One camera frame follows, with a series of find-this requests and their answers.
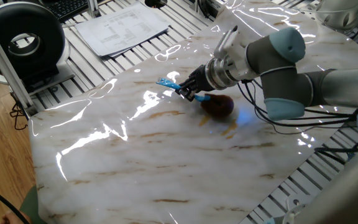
plastic wrap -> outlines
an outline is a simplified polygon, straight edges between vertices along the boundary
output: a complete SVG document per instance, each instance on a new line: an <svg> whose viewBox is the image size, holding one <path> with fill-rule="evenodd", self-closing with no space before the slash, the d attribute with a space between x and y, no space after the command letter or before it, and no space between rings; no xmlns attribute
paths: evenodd
<svg viewBox="0 0 358 224"><path fill-rule="evenodd" d="M237 87L213 92L234 100L230 117L214 120L200 103L155 84L184 81L235 25L249 41L298 29L306 42L299 72L358 68L356 43L300 12L268 0L229 1L208 29L30 119L45 221L237 224L335 132L277 134Z"/></svg>

keyboard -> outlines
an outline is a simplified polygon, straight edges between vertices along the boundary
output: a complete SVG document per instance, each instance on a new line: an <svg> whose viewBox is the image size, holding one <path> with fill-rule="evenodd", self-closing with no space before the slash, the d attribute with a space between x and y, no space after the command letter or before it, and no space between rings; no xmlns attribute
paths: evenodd
<svg viewBox="0 0 358 224"><path fill-rule="evenodd" d="M79 14L88 8L87 0L60 0L51 4L46 4L45 7L49 9L59 20L64 23L73 16Z"/></svg>

blue plastic tool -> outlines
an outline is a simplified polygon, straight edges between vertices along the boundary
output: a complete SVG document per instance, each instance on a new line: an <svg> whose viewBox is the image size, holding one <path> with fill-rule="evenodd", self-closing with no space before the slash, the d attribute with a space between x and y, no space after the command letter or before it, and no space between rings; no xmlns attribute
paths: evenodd
<svg viewBox="0 0 358 224"><path fill-rule="evenodd" d="M156 84L163 85L163 86L169 87L169 88L173 88L174 90L179 90L181 88L180 85L173 83L170 80L167 80L165 78L159 78L158 81L156 82ZM208 101L211 99L210 96L195 95L194 97L195 97L196 101L199 101L199 102Z"/></svg>

white paper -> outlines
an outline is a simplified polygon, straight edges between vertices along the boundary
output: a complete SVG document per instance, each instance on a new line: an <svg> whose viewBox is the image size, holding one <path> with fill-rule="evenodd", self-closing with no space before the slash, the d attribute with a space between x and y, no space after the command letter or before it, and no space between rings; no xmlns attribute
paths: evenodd
<svg viewBox="0 0 358 224"><path fill-rule="evenodd" d="M136 3L75 27L100 56L117 55L168 29L169 23L150 8Z"/></svg>

wooden floor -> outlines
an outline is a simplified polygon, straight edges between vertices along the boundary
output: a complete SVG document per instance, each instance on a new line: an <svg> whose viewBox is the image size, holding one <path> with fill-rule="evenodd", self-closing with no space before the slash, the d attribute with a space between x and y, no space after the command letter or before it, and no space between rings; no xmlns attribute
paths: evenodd
<svg viewBox="0 0 358 224"><path fill-rule="evenodd" d="M0 84L0 194L14 206L20 207L28 190L35 185L28 128L14 129L14 118L9 116L14 100L9 88ZM18 126L27 124L19 117ZM8 211L0 202L1 216Z"/></svg>

